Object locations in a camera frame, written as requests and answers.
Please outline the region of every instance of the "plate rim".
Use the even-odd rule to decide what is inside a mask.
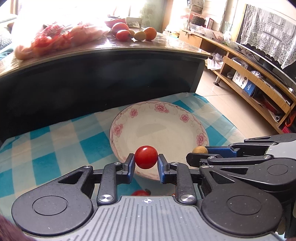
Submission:
[[[118,155],[118,152],[117,152],[117,149],[114,145],[114,142],[113,142],[113,130],[112,130],[112,126],[114,125],[114,122],[117,121],[120,116],[123,115],[123,113],[125,113],[130,107],[134,106],[134,105],[140,105],[140,104],[148,104],[148,103],[152,103],[152,104],[156,104],[156,103],[164,103],[164,104],[168,104],[170,106],[174,106],[176,107],[177,109],[180,109],[182,111],[185,111],[186,113],[192,115],[193,119],[195,122],[199,123],[199,125],[201,126],[201,129],[202,129],[202,132],[206,134],[206,137],[207,137],[207,145],[209,145],[209,136],[203,126],[203,124],[200,122],[199,119],[196,118],[195,115],[193,115],[192,113],[190,113],[188,110],[176,105],[176,104],[172,104],[170,102],[166,102],[166,101],[160,101],[160,100],[149,100],[149,101],[142,101],[142,102],[138,102],[138,103],[134,103],[134,104],[131,104],[129,106],[127,106],[126,108],[124,108],[122,111],[120,111],[116,117],[113,119],[112,123],[111,123],[111,126],[110,126],[110,130],[109,130],[109,143],[110,143],[110,146],[111,146],[111,149],[114,153],[114,155],[116,156],[116,158],[121,162],[121,163],[124,163],[125,160],[120,160],[119,159],[119,155]],[[151,177],[148,177],[147,175],[145,175],[144,173],[141,173],[141,172],[138,172],[135,170],[135,174],[139,175],[140,177],[144,177],[144,178],[148,178],[148,179],[151,179],[151,180],[156,180],[156,179],[152,179]]]

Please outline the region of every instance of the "tablecloth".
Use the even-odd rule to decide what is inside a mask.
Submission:
[[[179,93],[157,100],[173,103],[195,115],[203,124],[210,145],[229,145],[244,139],[202,96]],[[0,148],[0,213],[12,220],[12,204],[21,194],[81,166],[102,169],[116,162],[109,144],[109,130],[113,119],[124,108],[126,106],[89,114],[7,139]],[[118,186],[118,196],[130,195],[149,182],[134,177],[130,185]],[[162,190],[162,186],[156,187],[155,182],[150,182],[152,194],[173,193],[167,193],[170,192],[167,188]]]

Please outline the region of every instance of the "white plate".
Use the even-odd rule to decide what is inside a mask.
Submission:
[[[140,146],[150,145],[168,162],[186,163],[187,153],[199,145],[209,145],[209,141],[203,125],[187,110],[167,102],[145,101],[116,116],[110,128],[110,144],[121,162]],[[135,173],[159,180],[157,164],[147,170],[136,166]]]

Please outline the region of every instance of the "tv stand shelf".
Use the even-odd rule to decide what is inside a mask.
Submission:
[[[180,30],[179,39],[184,42],[190,43],[198,48],[201,48],[209,53],[216,52],[224,56],[222,68],[219,70],[213,70],[213,72],[217,75],[216,82],[219,82],[220,80],[224,81],[233,90],[235,90],[245,101],[247,101],[256,111],[258,111],[278,133],[280,134],[283,133],[282,126],[284,125],[284,122],[286,118],[290,115],[291,111],[295,108],[296,96],[291,92],[289,92],[289,90],[280,81],[278,81],[266,70],[262,69],[255,62],[245,57],[242,53],[228,47],[227,45],[218,43],[205,36],[190,32],[185,29]],[[233,57],[239,57],[241,60],[245,61],[249,66],[251,66],[253,69],[259,71],[263,76],[268,78],[278,89],[280,89],[281,93],[285,94],[287,97],[291,99],[292,101],[291,105],[286,103],[272,88],[266,85],[263,81],[261,81],[255,75],[253,75],[249,70],[246,70],[236,62],[232,61],[231,58]],[[264,92],[267,96],[270,97],[270,99],[272,99],[276,103],[276,105],[283,111],[283,114],[284,114],[284,116],[280,119],[279,122],[276,122],[273,119],[273,117],[271,116],[267,108],[258,104],[236,83],[234,83],[231,79],[226,77],[227,73],[231,69],[235,69],[241,75],[246,76],[258,88],[260,88],[262,92]]]

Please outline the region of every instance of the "white lace cover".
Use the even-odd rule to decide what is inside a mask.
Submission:
[[[296,26],[276,14],[248,5],[241,44],[250,44],[269,54],[283,69],[296,60]]]

